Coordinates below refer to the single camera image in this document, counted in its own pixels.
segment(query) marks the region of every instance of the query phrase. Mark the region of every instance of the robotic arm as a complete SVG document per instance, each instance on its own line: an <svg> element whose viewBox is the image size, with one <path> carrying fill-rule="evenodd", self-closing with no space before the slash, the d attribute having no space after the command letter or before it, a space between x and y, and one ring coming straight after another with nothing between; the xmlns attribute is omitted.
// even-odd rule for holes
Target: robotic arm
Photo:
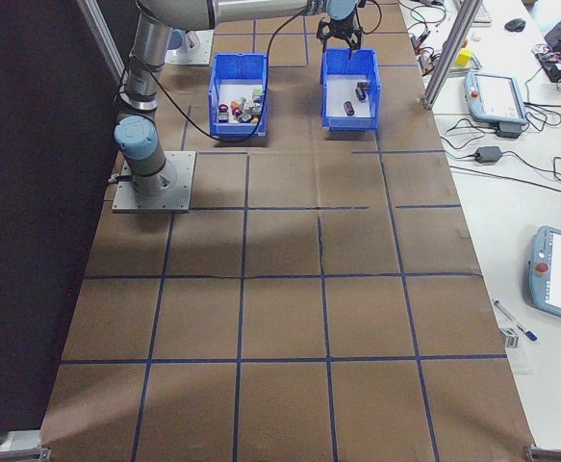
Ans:
<svg viewBox="0 0 561 462"><path fill-rule="evenodd" d="M363 7L365 0L138 0L140 20L115 127L115 140L137 193L148 197L170 193L177 176L158 141L154 123L158 85L150 75L160 79L173 29L210 30L223 22L329 13L330 20L322 19L317 33L323 51L330 38L337 38L352 52L361 47L358 4Z"/></svg>

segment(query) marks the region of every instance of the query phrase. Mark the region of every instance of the pen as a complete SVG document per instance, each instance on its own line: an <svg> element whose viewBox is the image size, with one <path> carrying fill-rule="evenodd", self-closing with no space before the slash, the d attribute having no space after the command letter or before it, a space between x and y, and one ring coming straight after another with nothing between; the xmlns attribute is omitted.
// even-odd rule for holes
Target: pen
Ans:
<svg viewBox="0 0 561 462"><path fill-rule="evenodd" d="M537 336L534 335L533 332L531 332L530 330L526 329L517 319L515 316L513 316L509 310L507 310L504 306L502 306L502 303L500 302L500 300L495 300L494 301L494 306L496 306L498 308L498 310L500 310L500 313L502 313L508 320L510 320L511 322L513 322L516 327L518 329L520 329L520 331L523 333L523 335L525 335L526 337L528 337L528 339L531 342L536 342L538 340Z"/></svg>

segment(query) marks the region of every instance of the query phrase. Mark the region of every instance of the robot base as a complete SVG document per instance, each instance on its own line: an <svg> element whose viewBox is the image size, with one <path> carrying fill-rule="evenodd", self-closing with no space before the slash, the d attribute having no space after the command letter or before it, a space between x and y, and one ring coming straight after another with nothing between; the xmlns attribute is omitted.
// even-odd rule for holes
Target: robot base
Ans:
<svg viewBox="0 0 561 462"><path fill-rule="evenodd" d="M166 190L154 196L137 192L130 181L120 181L115 192L112 210L115 214L178 212L185 214L191 207L192 176L194 175L194 151L166 151L166 159L173 164L177 180ZM121 171L130 176L130 168L124 163Z"/></svg>
<svg viewBox="0 0 561 462"><path fill-rule="evenodd" d="M214 31L197 31L200 45L193 51L182 48L168 50L165 56L165 64L178 65L209 65L212 58L212 44L214 42Z"/></svg>

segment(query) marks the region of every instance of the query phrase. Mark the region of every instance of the blue storage bin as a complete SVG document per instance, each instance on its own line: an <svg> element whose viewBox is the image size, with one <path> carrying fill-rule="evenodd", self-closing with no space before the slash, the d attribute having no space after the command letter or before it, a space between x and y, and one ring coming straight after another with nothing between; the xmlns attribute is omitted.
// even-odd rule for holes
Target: blue storage bin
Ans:
<svg viewBox="0 0 561 462"><path fill-rule="evenodd" d="M268 56L265 53L217 53L214 57L212 78L208 91L210 106L210 133L217 137L247 137L254 130L252 123L218 123L218 106L226 104L230 106L231 100L239 95L220 101L222 93L227 88L243 86L264 88L268 76ZM243 94L247 100L251 94ZM263 136L267 130L268 99L265 101L261 123L255 136Z"/></svg>
<svg viewBox="0 0 561 462"><path fill-rule="evenodd" d="M370 84L368 99L361 102L355 94L358 80ZM361 49L348 58L347 48L327 48L320 69L322 83L322 128L329 130L376 130L381 97L376 52ZM328 99L336 99L328 104ZM355 115L346 115L344 101L351 101Z"/></svg>

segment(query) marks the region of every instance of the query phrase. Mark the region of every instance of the red emergency stop button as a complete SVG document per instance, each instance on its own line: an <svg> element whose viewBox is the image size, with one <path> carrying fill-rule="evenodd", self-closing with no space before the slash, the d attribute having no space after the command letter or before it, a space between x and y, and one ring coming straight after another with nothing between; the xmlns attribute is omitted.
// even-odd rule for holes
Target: red emergency stop button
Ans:
<svg viewBox="0 0 561 462"><path fill-rule="evenodd" d="M546 272L549 271L549 266L548 266L547 263L543 263L543 262L542 263L537 263L534 266L534 270L536 272L538 272L539 274L545 274Z"/></svg>

